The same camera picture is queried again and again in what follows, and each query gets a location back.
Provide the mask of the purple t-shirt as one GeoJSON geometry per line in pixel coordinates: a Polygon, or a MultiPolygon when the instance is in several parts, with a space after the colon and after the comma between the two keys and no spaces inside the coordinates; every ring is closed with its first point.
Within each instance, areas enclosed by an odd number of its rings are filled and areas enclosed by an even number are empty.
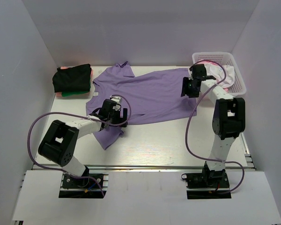
{"type": "Polygon", "coordinates": [[[86,114],[101,107],[111,95],[119,94],[125,97],[122,107],[132,109],[129,125],[187,118],[196,105],[194,98],[181,96],[183,78],[188,76],[186,68],[135,76],[128,62],[116,64],[93,80],[95,93],[86,103],[86,114]]]}

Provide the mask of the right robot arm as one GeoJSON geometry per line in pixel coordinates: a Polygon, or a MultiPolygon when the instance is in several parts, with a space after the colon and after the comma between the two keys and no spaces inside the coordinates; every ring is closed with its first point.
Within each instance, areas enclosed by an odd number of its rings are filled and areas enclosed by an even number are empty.
{"type": "Polygon", "coordinates": [[[204,97],[214,105],[212,129],[214,142],[208,158],[192,154],[194,157],[205,160],[205,169],[202,181],[208,187],[213,187],[219,181],[217,173],[223,173],[227,163],[228,153],[232,143],[245,129],[245,100],[234,97],[221,86],[225,80],[217,81],[212,75],[207,75],[204,64],[196,63],[189,68],[189,76],[183,78],[181,97],[204,97]]]}

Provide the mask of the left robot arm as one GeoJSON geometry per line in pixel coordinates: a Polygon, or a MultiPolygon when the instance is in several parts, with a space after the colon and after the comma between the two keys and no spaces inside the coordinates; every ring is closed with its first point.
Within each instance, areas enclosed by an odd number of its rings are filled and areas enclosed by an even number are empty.
{"type": "Polygon", "coordinates": [[[73,176],[79,187],[85,187],[89,183],[89,169],[74,156],[77,140],[108,127],[126,127],[132,109],[130,105],[128,108],[122,107],[123,99],[121,96],[111,96],[86,117],[63,113],[79,119],[71,122],[54,120],[38,147],[39,155],[59,165],[62,172],[73,176]]]}

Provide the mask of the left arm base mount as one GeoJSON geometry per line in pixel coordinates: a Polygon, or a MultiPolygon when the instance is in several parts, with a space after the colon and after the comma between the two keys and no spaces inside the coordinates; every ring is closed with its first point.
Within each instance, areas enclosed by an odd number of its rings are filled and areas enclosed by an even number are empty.
{"type": "Polygon", "coordinates": [[[108,188],[107,173],[89,173],[91,178],[77,179],[64,173],[59,189],[59,198],[103,199],[108,188]]]}

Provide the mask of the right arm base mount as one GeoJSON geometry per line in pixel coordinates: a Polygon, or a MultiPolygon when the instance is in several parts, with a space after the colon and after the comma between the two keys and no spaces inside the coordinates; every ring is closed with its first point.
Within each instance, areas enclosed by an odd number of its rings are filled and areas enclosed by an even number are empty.
{"type": "Polygon", "coordinates": [[[208,178],[201,173],[183,173],[188,200],[231,199],[230,185],[226,172],[223,176],[208,178]]]}

